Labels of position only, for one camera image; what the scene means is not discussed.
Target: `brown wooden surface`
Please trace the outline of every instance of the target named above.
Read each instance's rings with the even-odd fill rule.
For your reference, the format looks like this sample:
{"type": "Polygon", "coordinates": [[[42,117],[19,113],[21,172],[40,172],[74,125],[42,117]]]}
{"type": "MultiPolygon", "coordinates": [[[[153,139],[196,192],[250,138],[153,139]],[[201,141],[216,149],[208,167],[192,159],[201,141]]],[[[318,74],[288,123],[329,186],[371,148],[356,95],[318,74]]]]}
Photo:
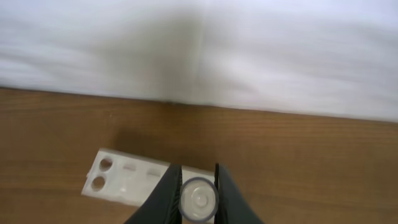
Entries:
{"type": "Polygon", "coordinates": [[[398,124],[0,89],[0,223],[123,223],[80,195],[100,147],[227,165],[268,224],[398,223],[398,124]]]}

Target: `round white object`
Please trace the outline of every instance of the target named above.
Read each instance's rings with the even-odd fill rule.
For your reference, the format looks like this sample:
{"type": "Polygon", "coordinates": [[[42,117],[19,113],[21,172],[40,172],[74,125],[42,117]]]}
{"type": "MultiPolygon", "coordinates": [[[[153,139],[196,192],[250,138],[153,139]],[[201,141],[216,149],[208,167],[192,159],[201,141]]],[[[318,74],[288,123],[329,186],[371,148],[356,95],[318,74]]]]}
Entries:
{"type": "Polygon", "coordinates": [[[195,177],[182,186],[180,211],[191,222],[206,222],[217,211],[218,194],[207,179],[195,177]]]}

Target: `white cloth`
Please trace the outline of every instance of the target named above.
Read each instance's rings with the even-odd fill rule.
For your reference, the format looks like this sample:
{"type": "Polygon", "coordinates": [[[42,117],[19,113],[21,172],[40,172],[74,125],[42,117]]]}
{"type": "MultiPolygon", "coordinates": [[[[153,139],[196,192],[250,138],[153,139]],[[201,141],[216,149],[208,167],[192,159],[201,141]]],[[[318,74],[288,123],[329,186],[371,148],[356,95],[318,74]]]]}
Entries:
{"type": "Polygon", "coordinates": [[[388,0],[0,2],[0,85],[398,121],[388,0]]]}

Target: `wooden table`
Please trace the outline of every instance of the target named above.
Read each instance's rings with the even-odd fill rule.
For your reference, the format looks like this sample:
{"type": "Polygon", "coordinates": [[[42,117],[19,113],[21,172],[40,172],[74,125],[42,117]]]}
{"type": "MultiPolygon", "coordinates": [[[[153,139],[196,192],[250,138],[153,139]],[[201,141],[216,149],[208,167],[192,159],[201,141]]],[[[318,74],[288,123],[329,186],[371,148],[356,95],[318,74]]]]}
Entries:
{"type": "Polygon", "coordinates": [[[100,147],[229,167],[268,224],[398,223],[398,124],[0,89],[0,223],[123,223],[80,195],[100,147]]]}

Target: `round hole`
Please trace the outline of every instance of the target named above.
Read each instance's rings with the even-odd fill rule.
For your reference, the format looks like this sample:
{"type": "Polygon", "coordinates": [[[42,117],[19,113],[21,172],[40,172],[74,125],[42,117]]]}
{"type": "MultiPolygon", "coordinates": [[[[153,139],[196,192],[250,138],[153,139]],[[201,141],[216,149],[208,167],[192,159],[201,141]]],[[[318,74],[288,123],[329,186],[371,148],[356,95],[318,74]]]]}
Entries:
{"type": "Polygon", "coordinates": [[[99,163],[99,169],[101,171],[107,171],[112,166],[112,160],[110,158],[105,158],[99,163]]]}
{"type": "Polygon", "coordinates": [[[104,185],[105,185],[104,177],[95,177],[95,179],[91,183],[91,188],[94,191],[99,191],[104,187],[104,185]]]}

